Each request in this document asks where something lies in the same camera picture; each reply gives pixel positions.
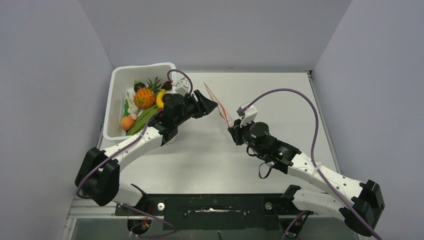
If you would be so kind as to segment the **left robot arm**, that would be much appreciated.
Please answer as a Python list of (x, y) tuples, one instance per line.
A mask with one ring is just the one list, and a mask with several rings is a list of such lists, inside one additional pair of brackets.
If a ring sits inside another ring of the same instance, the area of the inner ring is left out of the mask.
[(87, 151), (75, 179), (77, 195), (99, 206), (110, 202), (136, 206), (143, 193), (131, 184), (121, 183), (121, 171), (142, 155), (168, 143), (177, 135), (181, 124), (207, 116), (217, 107), (217, 102), (199, 90), (192, 95), (171, 94), (142, 131), (103, 150), (93, 147)]

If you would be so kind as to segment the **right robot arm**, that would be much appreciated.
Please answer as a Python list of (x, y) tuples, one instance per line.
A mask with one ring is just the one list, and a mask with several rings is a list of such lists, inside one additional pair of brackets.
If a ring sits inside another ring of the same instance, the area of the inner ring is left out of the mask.
[(237, 146), (246, 145), (271, 168), (321, 190), (298, 189), (284, 196), (281, 207), (286, 213), (301, 210), (328, 214), (359, 235), (379, 238), (375, 228), (385, 203), (378, 183), (352, 179), (321, 165), (297, 147), (272, 136), (264, 122), (244, 123), (238, 119), (227, 130)]

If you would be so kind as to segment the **clear zip top bag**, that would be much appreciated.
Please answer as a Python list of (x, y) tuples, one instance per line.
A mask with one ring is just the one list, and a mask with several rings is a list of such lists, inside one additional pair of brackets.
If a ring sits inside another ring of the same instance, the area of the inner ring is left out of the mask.
[(205, 89), (207, 93), (209, 94), (212, 101), (217, 103), (217, 109), (220, 117), (225, 121), (228, 128), (234, 126), (234, 119), (230, 115), (230, 113), (226, 110), (225, 106), (218, 100), (218, 98), (214, 95), (210, 87), (206, 84), (206, 82), (203, 82)]

